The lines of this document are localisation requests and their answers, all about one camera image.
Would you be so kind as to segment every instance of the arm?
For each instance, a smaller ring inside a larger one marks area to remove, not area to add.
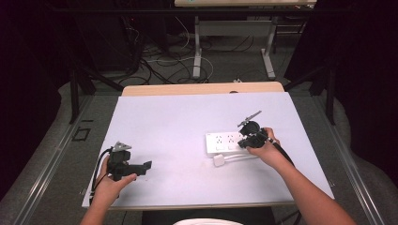
[[[114,203],[119,192],[137,178],[131,174],[119,181],[112,180],[106,172],[109,157],[103,160],[99,176],[96,180],[96,193],[93,202],[85,213],[81,225],[102,224],[108,208]]]
[[[271,128],[266,128],[266,132],[279,143]],[[355,224],[337,202],[298,171],[272,143],[266,142],[261,148],[248,147],[248,151],[260,157],[282,177],[308,224]]]

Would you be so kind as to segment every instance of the forearm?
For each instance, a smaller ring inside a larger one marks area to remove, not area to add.
[[[275,167],[308,224],[355,224],[346,211],[288,161]]]
[[[98,207],[96,205],[91,205],[87,212],[85,213],[81,225],[90,224],[97,225],[103,224],[103,220],[105,219],[105,215],[108,209],[103,207]]]

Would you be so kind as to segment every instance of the wooden plank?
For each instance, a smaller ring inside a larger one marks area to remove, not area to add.
[[[122,97],[227,94],[231,92],[284,92],[279,82],[224,82],[127,86]]]
[[[177,7],[264,7],[314,5],[316,0],[175,0]]]

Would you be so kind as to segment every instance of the electrical outlet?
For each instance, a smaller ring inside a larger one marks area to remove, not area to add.
[[[208,133],[206,134],[207,155],[214,157],[218,154],[232,156],[235,154],[249,154],[237,143],[243,139],[239,132]]]

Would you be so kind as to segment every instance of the person's right hand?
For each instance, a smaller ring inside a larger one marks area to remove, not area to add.
[[[279,140],[275,138],[272,128],[264,127],[264,130],[271,139],[281,145]],[[267,165],[272,168],[275,168],[275,166],[280,165],[280,163],[287,161],[286,158],[284,158],[284,156],[278,151],[278,149],[276,149],[276,147],[270,141],[266,141],[266,143],[260,148],[247,147],[246,149],[252,155],[261,158],[261,160],[263,160],[265,163],[267,163]]]

